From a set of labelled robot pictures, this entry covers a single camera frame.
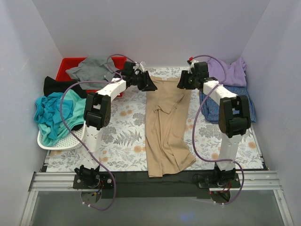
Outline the beige polo shirt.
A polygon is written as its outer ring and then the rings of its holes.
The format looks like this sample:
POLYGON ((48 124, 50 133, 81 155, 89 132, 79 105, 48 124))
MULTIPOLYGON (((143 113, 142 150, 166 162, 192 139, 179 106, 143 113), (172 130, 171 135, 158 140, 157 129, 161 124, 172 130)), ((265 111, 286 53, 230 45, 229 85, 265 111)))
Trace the beige polo shirt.
POLYGON ((196 160, 184 141, 191 90, 179 89, 178 78, 151 79, 158 89, 146 94, 145 150, 149 177, 161 178, 196 160))

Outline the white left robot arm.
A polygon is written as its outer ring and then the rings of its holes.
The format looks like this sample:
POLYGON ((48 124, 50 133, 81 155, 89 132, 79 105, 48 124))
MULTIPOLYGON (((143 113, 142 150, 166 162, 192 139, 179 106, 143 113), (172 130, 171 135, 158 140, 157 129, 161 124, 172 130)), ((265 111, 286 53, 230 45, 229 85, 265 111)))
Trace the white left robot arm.
POLYGON ((95 152, 100 148, 104 127, 111 120, 111 102, 130 86, 136 86, 140 91, 155 91, 158 88, 144 68, 145 62, 133 63, 126 61, 120 71, 121 78, 113 78, 103 89, 89 93, 84 111, 85 144, 96 157, 95 152))

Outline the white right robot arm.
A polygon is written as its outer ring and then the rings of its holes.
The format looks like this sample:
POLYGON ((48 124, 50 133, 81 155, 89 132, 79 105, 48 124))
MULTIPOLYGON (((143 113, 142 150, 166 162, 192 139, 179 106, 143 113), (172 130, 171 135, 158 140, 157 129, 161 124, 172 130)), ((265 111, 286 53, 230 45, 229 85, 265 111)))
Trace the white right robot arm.
POLYGON ((222 133, 219 158, 214 161, 213 183, 226 186, 235 175, 235 157, 242 136, 251 126, 248 98, 229 92, 209 76, 205 62, 188 60, 189 69, 180 78, 149 77, 145 115, 145 150, 148 175, 160 178, 191 166, 198 154, 183 140, 191 92, 198 89, 219 105, 218 124, 222 133))

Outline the grey button shirt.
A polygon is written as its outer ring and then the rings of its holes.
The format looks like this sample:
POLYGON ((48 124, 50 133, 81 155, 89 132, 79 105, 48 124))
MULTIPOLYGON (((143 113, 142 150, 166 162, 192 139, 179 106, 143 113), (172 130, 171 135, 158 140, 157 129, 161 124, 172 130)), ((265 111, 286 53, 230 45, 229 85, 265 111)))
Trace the grey button shirt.
POLYGON ((76 81, 108 81, 115 76, 113 71, 118 68, 110 57, 107 64, 107 56, 89 56, 79 63, 77 67, 66 70, 71 79, 76 81))

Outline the lavender t shirt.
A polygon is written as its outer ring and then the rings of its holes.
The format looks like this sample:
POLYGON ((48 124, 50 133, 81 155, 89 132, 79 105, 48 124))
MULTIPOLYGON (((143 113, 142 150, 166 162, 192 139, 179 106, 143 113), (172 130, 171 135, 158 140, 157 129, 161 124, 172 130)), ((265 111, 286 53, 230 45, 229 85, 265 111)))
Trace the lavender t shirt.
MULTIPOLYGON (((221 61, 222 66, 226 69, 226 80, 223 82, 227 86, 246 87, 246 63, 243 57, 240 57, 231 64, 221 61)), ((215 77, 219 82, 224 80, 223 67, 213 58, 207 61, 210 77, 215 77)))

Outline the blue checked shirt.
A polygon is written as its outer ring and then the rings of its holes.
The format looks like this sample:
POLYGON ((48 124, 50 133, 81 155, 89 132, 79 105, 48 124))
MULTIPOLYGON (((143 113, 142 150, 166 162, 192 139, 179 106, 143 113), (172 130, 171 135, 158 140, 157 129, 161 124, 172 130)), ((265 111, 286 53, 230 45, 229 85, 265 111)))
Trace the blue checked shirt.
MULTIPOLYGON (((248 98, 249 103, 249 110, 250 110, 250 119, 251 123, 256 123, 256 114, 255 114, 255 107, 254 104, 249 96, 249 93, 247 91, 247 87, 234 87, 234 86, 224 86, 227 90, 229 90, 232 93, 235 93, 237 95, 245 95, 248 98)), ((210 97, 205 101, 202 109, 202 114, 205 117, 205 120, 213 123, 218 124, 218 118, 219 118, 219 105, 214 102, 210 97)))

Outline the mint green t shirt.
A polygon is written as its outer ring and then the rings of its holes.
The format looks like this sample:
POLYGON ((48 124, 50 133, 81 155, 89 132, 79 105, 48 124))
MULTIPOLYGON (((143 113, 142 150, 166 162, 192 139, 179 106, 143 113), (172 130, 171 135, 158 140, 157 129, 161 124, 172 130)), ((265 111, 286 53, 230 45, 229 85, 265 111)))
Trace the mint green t shirt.
POLYGON ((42 144, 46 147, 51 147, 56 145, 61 139, 65 138, 70 132, 66 128, 82 125, 84 123, 84 110, 85 110, 86 99, 80 98, 76 92, 70 89, 66 95, 62 96, 60 103, 60 116, 62 123, 59 128, 58 138, 51 140, 43 137, 42 135, 42 144))

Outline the red plastic bin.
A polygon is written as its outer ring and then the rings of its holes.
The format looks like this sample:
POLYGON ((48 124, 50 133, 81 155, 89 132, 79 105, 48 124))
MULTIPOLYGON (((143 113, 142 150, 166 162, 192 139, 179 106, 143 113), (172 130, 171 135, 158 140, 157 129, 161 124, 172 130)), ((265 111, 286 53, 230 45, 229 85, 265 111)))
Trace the red plastic bin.
MULTIPOLYGON (((118 56, 118 57, 111 57, 115 67, 118 68, 117 71, 113 71, 115 73, 115 76, 113 77, 116 79, 119 79, 120 76, 116 74, 116 72, 121 72, 121 70, 124 67, 124 63, 126 61, 125 57, 122 56, 118 56)), ((61 62, 61 66, 59 68, 58 74, 56 76, 56 80, 57 81, 71 81, 73 79, 70 78, 70 76, 66 73, 66 70, 71 69, 73 67, 77 67, 79 65, 80 62, 82 62, 83 60, 85 60, 86 58, 82 57, 82 58, 64 58, 61 62)), ((108 81, 80 81, 81 84, 79 84, 81 86, 81 88, 83 90, 85 90, 88 93, 91 92, 97 92, 100 91, 104 88, 106 88, 107 86, 111 86, 110 82, 108 81)))

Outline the floral table mat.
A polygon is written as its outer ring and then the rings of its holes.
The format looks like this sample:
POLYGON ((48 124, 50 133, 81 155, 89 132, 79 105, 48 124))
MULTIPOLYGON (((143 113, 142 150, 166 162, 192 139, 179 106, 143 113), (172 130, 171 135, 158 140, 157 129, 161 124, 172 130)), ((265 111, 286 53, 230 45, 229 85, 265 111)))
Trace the floral table mat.
MULTIPOLYGON (((151 76, 160 78, 180 77, 184 67, 148 68, 151 76)), ((97 150, 96 157, 110 171, 147 171, 145 151, 145 109, 146 94, 136 87, 128 88, 122 97, 113 100, 111 120, 105 127, 102 143, 97 150)), ((211 170, 214 163, 200 160, 192 148, 192 128, 195 115, 200 106, 199 92, 191 93, 190 106, 184 141, 196 157, 187 170, 211 170)), ((201 157, 217 159, 221 149, 222 135, 218 124, 205 120, 202 113, 198 116, 195 130, 196 149, 201 157)), ((83 164, 86 149, 79 148, 69 151, 51 151, 45 159, 46 172, 74 172, 76 167, 83 164)), ((257 147, 252 129, 247 130, 238 147, 236 161, 245 170, 263 169, 261 152, 257 147)))

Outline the black t shirt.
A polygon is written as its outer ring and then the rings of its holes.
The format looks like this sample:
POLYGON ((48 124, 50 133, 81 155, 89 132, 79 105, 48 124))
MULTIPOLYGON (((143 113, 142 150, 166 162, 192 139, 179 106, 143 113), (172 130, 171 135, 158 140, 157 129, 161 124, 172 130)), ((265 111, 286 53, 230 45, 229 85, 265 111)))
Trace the black t shirt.
MULTIPOLYGON (((44 87, 43 92, 44 96, 48 97, 50 94, 54 92, 61 92, 64 93, 67 88, 71 85, 77 83, 75 80, 71 81, 56 81, 49 76, 44 79, 44 87)), ((80 98, 87 98, 87 92, 81 88, 80 85, 76 85, 72 87, 72 90, 78 94, 80 98)))

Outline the blue t shirt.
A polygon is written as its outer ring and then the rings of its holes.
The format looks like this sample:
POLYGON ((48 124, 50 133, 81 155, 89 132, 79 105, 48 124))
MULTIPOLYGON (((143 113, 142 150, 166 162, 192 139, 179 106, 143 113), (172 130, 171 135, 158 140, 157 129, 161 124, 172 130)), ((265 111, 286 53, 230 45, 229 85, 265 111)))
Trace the blue t shirt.
POLYGON ((60 124, 60 103, 62 92, 53 92, 50 95, 39 97, 35 101, 36 113, 34 121, 38 124, 43 137, 55 140, 59 135, 60 124))

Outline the white laundry basket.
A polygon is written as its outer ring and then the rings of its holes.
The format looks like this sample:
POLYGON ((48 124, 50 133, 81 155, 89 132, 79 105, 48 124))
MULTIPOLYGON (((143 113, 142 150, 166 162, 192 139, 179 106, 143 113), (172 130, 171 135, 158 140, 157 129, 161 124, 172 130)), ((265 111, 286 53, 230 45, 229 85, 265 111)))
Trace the white laundry basket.
MULTIPOLYGON (((75 133, 77 136, 82 138, 83 134, 84 134, 83 124, 75 126, 73 128, 78 129, 77 131, 74 131, 73 133, 75 133)), ((59 150, 59 149, 61 149, 61 150, 70 150, 70 149, 73 149, 73 148, 75 148, 79 145, 78 140, 76 138, 74 138, 74 136, 71 133, 69 133, 65 138, 61 139, 56 145, 51 146, 51 147, 46 147, 42 144, 42 134, 39 131, 37 141, 38 141, 38 144, 41 148, 50 149, 50 150, 59 150)))

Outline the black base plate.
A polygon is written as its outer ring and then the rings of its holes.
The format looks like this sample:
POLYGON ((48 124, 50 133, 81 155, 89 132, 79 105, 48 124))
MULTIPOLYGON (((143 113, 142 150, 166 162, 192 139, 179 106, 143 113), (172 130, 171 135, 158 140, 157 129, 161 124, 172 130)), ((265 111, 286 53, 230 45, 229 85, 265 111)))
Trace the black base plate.
POLYGON ((117 198, 194 197, 209 199, 210 190, 222 190, 212 184, 209 170, 189 170, 162 178, 149 178, 145 171, 113 172, 117 198))

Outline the aluminium mounting rail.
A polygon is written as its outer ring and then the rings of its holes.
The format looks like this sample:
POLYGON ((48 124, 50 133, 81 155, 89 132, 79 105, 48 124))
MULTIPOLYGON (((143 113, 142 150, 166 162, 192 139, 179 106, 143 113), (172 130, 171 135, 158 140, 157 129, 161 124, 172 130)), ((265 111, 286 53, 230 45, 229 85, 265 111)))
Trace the aluminium mounting rail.
MULTIPOLYGON (((184 171, 175 175, 162 178, 149 178, 145 171, 113 172, 117 185, 193 185, 199 188, 209 188, 214 191, 218 186, 209 184, 210 172, 184 171)), ((235 179, 231 181, 231 190, 238 190, 240 186, 244 190, 281 190, 282 186, 277 173, 274 171, 245 171, 244 175, 237 172, 235 179)), ((29 187, 30 191, 88 191, 96 189, 84 184, 75 173, 34 173, 29 187)))

